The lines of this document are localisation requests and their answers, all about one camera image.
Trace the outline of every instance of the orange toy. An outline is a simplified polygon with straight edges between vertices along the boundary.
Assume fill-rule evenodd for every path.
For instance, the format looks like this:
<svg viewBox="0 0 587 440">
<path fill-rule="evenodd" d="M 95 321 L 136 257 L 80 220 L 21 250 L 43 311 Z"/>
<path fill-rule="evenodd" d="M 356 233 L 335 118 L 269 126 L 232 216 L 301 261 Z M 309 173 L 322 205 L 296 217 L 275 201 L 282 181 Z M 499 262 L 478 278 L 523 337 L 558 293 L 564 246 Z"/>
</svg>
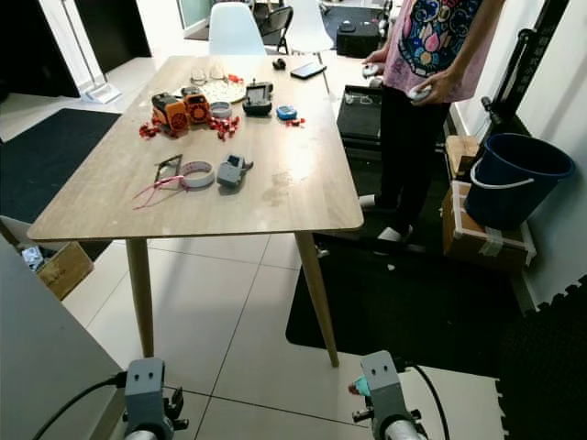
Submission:
<svg viewBox="0 0 587 440">
<path fill-rule="evenodd" d="M 153 116 L 173 133 L 187 129 L 185 104 L 168 93 L 159 93 L 151 98 Z"/>
<path fill-rule="evenodd" d="M 204 94 L 197 87 L 182 88 L 185 111 L 190 116 L 193 124 L 203 124 L 210 119 L 210 104 L 206 101 Z"/>
</svg>

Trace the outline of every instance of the white chair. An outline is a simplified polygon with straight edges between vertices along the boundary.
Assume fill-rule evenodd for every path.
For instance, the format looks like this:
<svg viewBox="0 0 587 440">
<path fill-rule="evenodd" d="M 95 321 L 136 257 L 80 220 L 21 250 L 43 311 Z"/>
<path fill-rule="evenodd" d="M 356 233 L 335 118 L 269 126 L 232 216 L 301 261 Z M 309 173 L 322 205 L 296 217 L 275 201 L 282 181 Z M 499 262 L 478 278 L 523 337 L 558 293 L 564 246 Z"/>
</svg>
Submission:
<svg viewBox="0 0 587 440">
<path fill-rule="evenodd" d="M 210 55 L 267 55 L 255 19 L 244 3 L 212 7 L 209 40 Z"/>
<path fill-rule="evenodd" d="M 293 18 L 287 30 L 287 42 L 293 52 L 317 53 L 331 50 L 334 43 L 322 21 L 316 0 L 286 0 L 293 8 Z"/>
</svg>

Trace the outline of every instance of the black rug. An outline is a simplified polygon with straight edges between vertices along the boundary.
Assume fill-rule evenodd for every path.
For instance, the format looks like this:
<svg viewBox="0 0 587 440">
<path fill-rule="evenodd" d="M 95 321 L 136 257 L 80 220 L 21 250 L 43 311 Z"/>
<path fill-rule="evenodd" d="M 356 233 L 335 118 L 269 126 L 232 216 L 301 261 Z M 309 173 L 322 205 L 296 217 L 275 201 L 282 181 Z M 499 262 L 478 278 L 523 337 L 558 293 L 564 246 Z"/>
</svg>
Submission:
<svg viewBox="0 0 587 440">
<path fill-rule="evenodd" d="M 120 115 L 65 108 L 0 147 L 0 214 L 34 223 Z M 110 242 L 83 242 L 96 259 Z"/>
<path fill-rule="evenodd" d="M 449 186 L 443 159 L 438 154 L 426 205 L 410 240 L 425 246 L 427 257 L 381 257 L 327 245 L 330 255 L 320 259 L 320 266 L 337 348 L 356 355 L 387 349 L 420 365 L 496 377 L 504 325 L 521 313 L 504 275 L 442 258 L 438 208 Z M 381 163 L 349 162 L 359 193 L 376 192 Z M 385 224 L 384 215 L 367 214 L 359 235 L 377 237 Z M 324 347 L 303 273 L 286 336 L 293 344 Z"/>
<path fill-rule="evenodd" d="M 508 325 L 495 386 L 508 439 L 582 440 L 587 414 L 587 276 Z"/>
<path fill-rule="evenodd" d="M 336 43 L 337 30 L 340 23 L 342 23 L 345 20 L 350 20 L 355 23 L 364 21 L 371 22 L 373 19 L 379 19 L 381 13 L 381 9 L 374 9 L 368 7 L 329 6 L 327 12 L 322 15 L 322 20 L 324 21 L 324 26 L 327 30 L 328 35 Z M 260 13 L 256 9 L 255 18 L 259 20 L 260 17 L 262 17 L 262 12 Z M 209 31 L 209 27 L 204 27 L 194 32 L 192 35 L 185 37 L 185 39 L 197 39 L 201 41 L 208 41 Z M 263 43 L 266 46 L 276 46 L 279 42 L 279 37 L 279 32 L 272 33 L 270 35 L 263 37 Z"/>
</svg>

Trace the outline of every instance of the black cable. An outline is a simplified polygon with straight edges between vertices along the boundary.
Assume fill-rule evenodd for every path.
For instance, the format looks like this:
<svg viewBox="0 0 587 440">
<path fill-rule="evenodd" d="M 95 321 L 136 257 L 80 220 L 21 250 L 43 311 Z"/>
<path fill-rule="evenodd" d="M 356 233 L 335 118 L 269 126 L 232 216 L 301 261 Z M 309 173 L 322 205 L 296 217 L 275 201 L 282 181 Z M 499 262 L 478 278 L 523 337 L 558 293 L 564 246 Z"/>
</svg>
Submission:
<svg viewBox="0 0 587 440">
<path fill-rule="evenodd" d="M 63 415 L 63 413 L 65 413 L 74 403 L 79 401 L 81 398 L 87 396 L 92 391 L 98 390 L 99 388 L 103 388 L 108 385 L 116 385 L 117 388 L 122 388 L 125 386 L 126 381 L 127 381 L 127 373 L 125 371 L 123 371 L 121 373 L 116 374 L 114 377 L 112 377 L 110 379 L 102 380 L 101 382 L 98 382 L 95 385 L 92 385 L 90 388 L 86 388 L 85 390 L 80 392 L 77 396 L 73 397 L 67 403 L 65 403 L 63 406 L 61 406 L 60 409 L 56 413 L 54 413 L 50 417 L 50 419 L 47 422 L 45 422 L 45 424 L 43 424 L 40 427 L 40 429 L 37 431 L 37 433 L 35 434 L 35 436 L 33 437 L 32 440 L 39 440 L 43 436 L 43 434 L 45 434 L 45 432 L 50 428 L 50 426 L 52 424 L 54 424 L 55 421 Z"/>
<path fill-rule="evenodd" d="M 432 385 L 432 381 L 430 380 L 428 375 L 420 367 L 418 367 L 416 364 L 409 364 L 409 367 L 412 367 L 418 373 L 420 373 L 420 376 L 422 376 L 422 379 L 424 379 L 424 382 L 426 383 L 426 385 L 430 389 L 430 392 L 432 393 L 432 397 L 434 397 L 434 402 L 437 404 L 438 414 L 440 415 L 440 421 L 442 422 L 442 430 L 444 431 L 444 439 L 450 440 L 449 424 L 447 423 L 447 416 L 444 414 L 444 409 L 442 408 L 442 403 L 440 403 L 440 398 L 438 397 L 438 393 L 437 393 L 436 388 L 434 388 L 434 385 Z"/>
</svg>

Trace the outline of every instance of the tabletop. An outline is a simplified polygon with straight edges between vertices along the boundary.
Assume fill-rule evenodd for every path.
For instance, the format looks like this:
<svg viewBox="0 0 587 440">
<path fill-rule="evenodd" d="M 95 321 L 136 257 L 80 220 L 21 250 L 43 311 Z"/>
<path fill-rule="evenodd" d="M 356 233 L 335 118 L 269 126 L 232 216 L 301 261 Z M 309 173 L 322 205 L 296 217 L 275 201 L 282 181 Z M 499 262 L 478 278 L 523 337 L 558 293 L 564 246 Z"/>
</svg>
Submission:
<svg viewBox="0 0 587 440">
<path fill-rule="evenodd" d="M 322 75 L 303 81 L 291 69 L 315 58 L 171 57 L 29 229 L 37 241 L 140 237 L 194 237 L 357 229 L 363 223 L 355 186 L 327 99 Z M 138 128 L 150 121 L 154 94 L 189 85 L 193 68 L 273 83 L 271 117 L 247 117 L 241 104 L 233 138 L 221 141 L 207 126 L 173 139 L 145 140 Z M 306 123 L 287 126 L 274 109 L 293 105 Z M 254 161 L 243 182 L 229 190 L 214 182 L 194 191 L 159 190 L 139 210 L 133 197 L 153 183 L 157 165 L 177 154 L 183 163 L 206 160 L 215 168 L 228 153 Z"/>
</svg>

